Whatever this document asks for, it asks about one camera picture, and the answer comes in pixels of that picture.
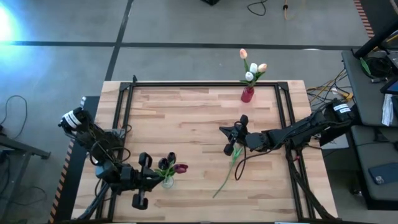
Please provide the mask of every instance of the white label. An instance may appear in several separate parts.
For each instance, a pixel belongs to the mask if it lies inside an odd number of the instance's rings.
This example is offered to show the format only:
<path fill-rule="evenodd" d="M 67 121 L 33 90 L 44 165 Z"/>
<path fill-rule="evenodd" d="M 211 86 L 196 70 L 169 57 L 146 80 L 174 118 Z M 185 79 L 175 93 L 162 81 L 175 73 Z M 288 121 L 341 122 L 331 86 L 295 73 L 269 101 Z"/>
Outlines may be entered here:
<path fill-rule="evenodd" d="M 340 113 L 345 113 L 345 112 L 350 112 L 351 110 L 349 108 L 344 108 L 340 110 Z"/>
<path fill-rule="evenodd" d="M 333 109 L 334 109 L 335 111 L 338 111 L 338 110 L 340 110 L 340 109 L 342 109 L 342 108 L 346 108 L 346 107 L 348 107 L 348 105 L 345 104 L 345 103 L 343 103 L 342 105 L 335 106 Z"/>
<path fill-rule="evenodd" d="M 68 123 L 71 127 L 76 128 L 75 123 L 69 118 L 69 115 L 66 114 L 66 115 L 64 116 L 64 118 L 65 118 L 65 120 L 67 121 L 67 123 Z"/>
<path fill-rule="evenodd" d="M 335 87 L 333 87 L 333 88 L 331 89 L 331 92 L 332 92 L 334 95 L 337 95 L 337 94 L 338 94 L 337 89 L 336 89 Z"/>
<path fill-rule="evenodd" d="M 75 124 L 81 125 L 80 121 L 73 114 L 73 111 L 69 111 L 68 115 L 69 115 L 70 119 L 72 119 L 72 121 L 75 122 Z"/>

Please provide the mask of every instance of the red vase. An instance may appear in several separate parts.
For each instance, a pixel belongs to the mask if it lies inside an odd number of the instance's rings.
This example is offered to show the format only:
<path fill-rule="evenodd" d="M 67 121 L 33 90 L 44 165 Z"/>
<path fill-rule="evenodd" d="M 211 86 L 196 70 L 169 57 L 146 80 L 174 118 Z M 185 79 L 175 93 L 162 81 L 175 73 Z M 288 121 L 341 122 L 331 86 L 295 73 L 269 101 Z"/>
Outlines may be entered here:
<path fill-rule="evenodd" d="M 241 100 L 245 103 L 249 103 L 253 95 L 254 95 L 254 88 L 253 87 L 249 88 L 248 86 L 246 86 L 243 89 Z"/>

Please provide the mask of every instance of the black desk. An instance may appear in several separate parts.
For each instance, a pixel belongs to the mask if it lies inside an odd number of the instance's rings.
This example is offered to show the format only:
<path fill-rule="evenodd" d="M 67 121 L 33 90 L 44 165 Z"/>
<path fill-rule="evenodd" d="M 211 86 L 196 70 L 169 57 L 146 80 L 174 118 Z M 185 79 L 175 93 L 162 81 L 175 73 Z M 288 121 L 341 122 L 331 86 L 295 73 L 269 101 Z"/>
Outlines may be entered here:
<path fill-rule="evenodd" d="M 397 128 L 379 128 L 381 133 L 390 141 L 398 141 Z M 398 151 L 391 143 L 377 143 L 358 146 L 373 142 L 374 129 L 366 126 L 351 127 L 358 161 L 361 166 L 359 180 L 361 190 L 368 209 L 376 210 L 398 210 L 398 182 L 377 185 L 369 175 L 371 167 L 398 162 Z"/>
<path fill-rule="evenodd" d="M 344 51 L 341 54 L 362 123 L 366 126 L 384 126 L 381 123 L 384 94 L 380 93 L 380 89 L 385 83 L 371 83 L 370 78 L 362 71 L 361 62 L 354 58 L 351 51 Z M 384 55 L 384 52 L 380 52 L 374 56 Z M 392 120 L 390 127 L 398 127 L 396 117 Z"/>

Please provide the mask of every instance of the dark purple tulip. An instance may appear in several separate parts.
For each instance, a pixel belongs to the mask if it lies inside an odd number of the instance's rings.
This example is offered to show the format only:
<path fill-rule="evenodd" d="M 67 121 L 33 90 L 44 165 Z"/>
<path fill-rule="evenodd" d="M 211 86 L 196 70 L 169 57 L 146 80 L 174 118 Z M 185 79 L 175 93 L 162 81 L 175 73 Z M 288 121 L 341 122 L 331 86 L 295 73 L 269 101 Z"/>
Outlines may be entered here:
<path fill-rule="evenodd" d="M 159 169 L 161 169 L 161 170 L 166 170 L 166 169 L 169 168 L 170 163 L 168 162 L 168 160 L 167 160 L 166 158 L 162 158 L 162 159 L 159 161 L 158 166 L 159 166 Z"/>
<path fill-rule="evenodd" d="M 169 155 L 167 156 L 167 160 L 168 160 L 169 163 L 171 163 L 171 162 L 173 162 L 173 161 L 174 161 L 174 163 L 175 163 L 175 160 L 176 160 L 176 159 L 177 159 L 177 158 L 176 158 L 174 152 L 170 152 Z"/>
<path fill-rule="evenodd" d="M 185 165 L 185 164 L 175 164 L 175 165 L 173 166 L 173 169 L 174 169 L 174 171 L 175 171 L 176 173 L 178 173 L 178 174 L 183 174 L 183 173 L 185 173 L 185 172 L 187 171 L 188 165 Z"/>

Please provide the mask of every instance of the pink tulip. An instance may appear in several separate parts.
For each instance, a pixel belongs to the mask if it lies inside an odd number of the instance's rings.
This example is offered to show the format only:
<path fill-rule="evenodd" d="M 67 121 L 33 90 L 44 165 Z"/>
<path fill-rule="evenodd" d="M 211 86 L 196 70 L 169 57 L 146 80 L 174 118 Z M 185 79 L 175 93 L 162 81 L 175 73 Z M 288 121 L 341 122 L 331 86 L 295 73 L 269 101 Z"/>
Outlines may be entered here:
<path fill-rule="evenodd" d="M 265 72 L 267 70 L 267 64 L 259 65 L 258 72 Z"/>
<path fill-rule="evenodd" d="M 241 49 L 239 54 L 241 55 L 241 59 L 246 59 L 248 57 L 248 53 L 244 49 Z"/>

